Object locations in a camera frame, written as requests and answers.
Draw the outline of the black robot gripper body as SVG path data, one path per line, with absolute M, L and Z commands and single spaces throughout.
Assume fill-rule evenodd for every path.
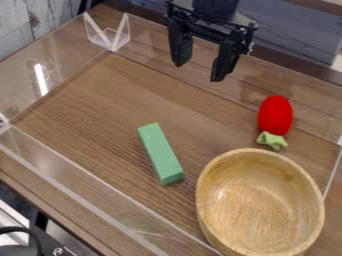
M 189 27 L 193 36 L 220 44 L 232 40 L 241 45 L 242 54 L 253 49 L 256 20 L 238 11 L 240 0 L 168 0 L 166 23 L 176 20 Z

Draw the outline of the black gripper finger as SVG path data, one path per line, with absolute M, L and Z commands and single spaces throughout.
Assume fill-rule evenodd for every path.
M 181 67 L 193 57 L 193 35 L 188 25 L 176 20 L 169 21 L 168 28 L 172 60 Z
M 221 42 L 218 56 L 213 63 L 213 82 L 224 81 L 226 75 L 234 71 L 242 53 L 244 50 L 237 42 L 232 40 L 225 40 Z

